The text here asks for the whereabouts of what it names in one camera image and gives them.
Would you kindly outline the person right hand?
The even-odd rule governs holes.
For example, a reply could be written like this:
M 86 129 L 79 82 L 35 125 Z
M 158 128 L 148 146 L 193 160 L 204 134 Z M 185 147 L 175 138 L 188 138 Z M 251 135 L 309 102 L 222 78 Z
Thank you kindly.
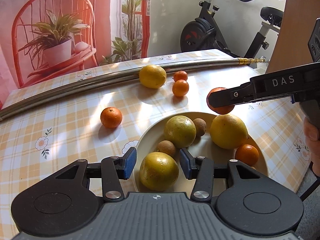
M 311 160 L 313 162 L 312 171 L 316 176 L 320 176 L 320 140 L 319 129 L 313 126 L 307 118 L 304 119 L 303 131 L 305 142 L 311 151 Z

